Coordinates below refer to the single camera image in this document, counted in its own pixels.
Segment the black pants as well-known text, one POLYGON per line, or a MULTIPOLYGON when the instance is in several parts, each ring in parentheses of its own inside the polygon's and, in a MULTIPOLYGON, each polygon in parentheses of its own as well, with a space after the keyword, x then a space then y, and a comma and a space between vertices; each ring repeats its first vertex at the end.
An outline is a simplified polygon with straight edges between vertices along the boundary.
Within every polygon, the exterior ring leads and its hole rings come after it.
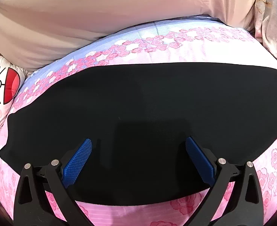
POLYGON ((0 158, 16 173, 93 150, 68 187, 80 202, 137 206, 207 188, 187 137, 233 164, 277 139, 277 69, 226 63, 96 66, 52 85, 8 116, 0 158))

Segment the white cartoon face pillow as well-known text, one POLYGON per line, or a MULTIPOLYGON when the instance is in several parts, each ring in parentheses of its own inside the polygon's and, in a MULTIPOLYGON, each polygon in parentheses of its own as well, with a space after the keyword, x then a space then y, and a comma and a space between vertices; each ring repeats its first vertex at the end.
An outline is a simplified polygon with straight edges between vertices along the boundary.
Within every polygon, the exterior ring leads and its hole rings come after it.
POLYGON ((28 71, 11 64, 0 54, 0 126, 6 119, 27 75, 28 71))

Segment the pink rose bed sheet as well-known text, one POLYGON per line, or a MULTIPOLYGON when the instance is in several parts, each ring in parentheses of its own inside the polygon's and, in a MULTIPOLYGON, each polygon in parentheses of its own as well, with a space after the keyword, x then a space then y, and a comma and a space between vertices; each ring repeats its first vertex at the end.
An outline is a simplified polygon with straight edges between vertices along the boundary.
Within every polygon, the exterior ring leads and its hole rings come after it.
MULTIPOLYGON (((124 29, 70 53, 32 73, 17 92, 9 114, 31 104, 60 80, 95 66, 180 62, 231 63, 277 69, 277 59, 249 32, 210 17, 193 16, 124 29)), ((8 139, 5 120, 0 148, 8 139)), ((254 160, 264 203, 264 222, 277 212, 277 139, 254 160)), ((0 203, 14 218, 20 178, 0 158, 0 203)), ((77 202, 96 225, 180 225, 196 210, 208 189, 180 199, 143 206, 102 206, 77 202)))

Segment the floral satin pillow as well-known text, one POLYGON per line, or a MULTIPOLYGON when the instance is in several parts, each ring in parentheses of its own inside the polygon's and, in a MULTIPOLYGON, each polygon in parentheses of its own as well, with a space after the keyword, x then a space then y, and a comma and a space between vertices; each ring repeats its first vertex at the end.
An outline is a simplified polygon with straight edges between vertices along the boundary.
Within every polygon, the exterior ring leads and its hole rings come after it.
POLYGON ((255 38, 277 59, 277 0, 256 0, 255 38))

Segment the beige quilt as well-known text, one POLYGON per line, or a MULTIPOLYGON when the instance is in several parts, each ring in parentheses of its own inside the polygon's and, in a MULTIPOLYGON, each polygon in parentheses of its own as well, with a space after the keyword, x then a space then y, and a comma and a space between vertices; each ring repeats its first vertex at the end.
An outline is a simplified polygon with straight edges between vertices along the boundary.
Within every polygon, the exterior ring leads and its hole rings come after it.
POLYGON ((256 0, 0 0, 0 54, 29 71, 145 22, 210 15, 250 29, 256 0))

